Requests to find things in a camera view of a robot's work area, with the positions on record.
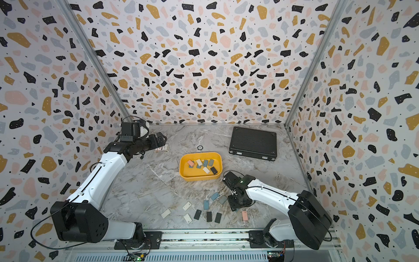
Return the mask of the yellow plastic storage box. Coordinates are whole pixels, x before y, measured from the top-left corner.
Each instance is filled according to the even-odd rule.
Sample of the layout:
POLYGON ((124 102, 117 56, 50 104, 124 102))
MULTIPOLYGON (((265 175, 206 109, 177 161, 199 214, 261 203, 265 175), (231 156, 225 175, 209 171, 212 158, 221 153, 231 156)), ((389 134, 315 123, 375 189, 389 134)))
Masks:
POLYGON ((201 152, 201 153, 190 153, 182 156, 180 160, 180 168, 179 173, 180 176, 186 180, 186 181, 204 181, 204 180, 215 180, 218 179, 223 171, 223 163, 222 163, 222 157, 219 153, 216 152, 201 152), (200 159, 202 163, 205 159, 208 159, 208 162, 210 159, 213 159, 215 162, 212 167, 215 167, 218 170, 218 174, 214 175, 211 171, 210 174, 206 174, 203 171, 203 166, 201 166, 201 169, 196 168, 197 162, 196 160, 200 159), (192 160, 195 163, 194 167, 190 167, 188 165, 188 161, 192 160))

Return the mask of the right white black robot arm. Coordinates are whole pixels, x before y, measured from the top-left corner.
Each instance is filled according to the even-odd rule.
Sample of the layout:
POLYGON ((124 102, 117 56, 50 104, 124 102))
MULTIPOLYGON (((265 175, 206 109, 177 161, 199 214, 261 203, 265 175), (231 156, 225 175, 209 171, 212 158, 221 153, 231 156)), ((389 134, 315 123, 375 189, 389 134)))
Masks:
POLYGON ((323 242, 332 241, 332 218, 311 192, 282 191, 250 175, 236 176, 233 171, 223 176, 223 183, 231 191, 228 203, 232 211, 260 202, 287 216, 283 221, 273 218, 262 231, 250 233, 252 245, 277 248, 299 240, 312 250, 319 250, 323 242))

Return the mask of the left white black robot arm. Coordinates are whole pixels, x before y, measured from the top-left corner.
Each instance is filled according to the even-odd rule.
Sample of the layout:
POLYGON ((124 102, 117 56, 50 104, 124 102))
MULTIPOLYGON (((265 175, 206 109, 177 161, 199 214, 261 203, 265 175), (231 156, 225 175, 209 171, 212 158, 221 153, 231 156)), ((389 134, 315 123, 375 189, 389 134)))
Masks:
POLYGON ((165 146, 167 137, 161 132, 150 134, 149 125, 139 119, 122 122, 118 137, 110 142, 87 179, 65 201, 55 202, 51 217, 61 241, 97 243, 121 241, 133 249, 143 248, 146 235, 139 222, 108 219, 100 209, 118 173, 136 155, 165 146))

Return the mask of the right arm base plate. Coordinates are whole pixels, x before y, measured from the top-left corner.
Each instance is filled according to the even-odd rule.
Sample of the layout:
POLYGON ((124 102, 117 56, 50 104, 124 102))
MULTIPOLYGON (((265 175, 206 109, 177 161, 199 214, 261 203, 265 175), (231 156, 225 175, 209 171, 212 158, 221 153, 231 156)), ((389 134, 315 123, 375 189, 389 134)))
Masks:
POLYGON ((251 248, 293 248, 292 240, 278 241, 270 233, 264 233, 262 230, 251 230, 249 234, 249 243, 251 248))

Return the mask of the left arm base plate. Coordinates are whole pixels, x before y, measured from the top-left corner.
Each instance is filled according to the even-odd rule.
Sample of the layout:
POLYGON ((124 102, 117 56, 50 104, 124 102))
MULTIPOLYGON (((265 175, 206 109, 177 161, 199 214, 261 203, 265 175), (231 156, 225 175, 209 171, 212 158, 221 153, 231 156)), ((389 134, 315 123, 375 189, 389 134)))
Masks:
POLYGON ((145 251, 145 250, 158 250, 162 241, 162 231, 145 231, 145 237, 143 240, 139 240, 137 244, 136 240, 117 240, 114 245, 114 250, 124 251, 125 248, 128 251, 145 251))

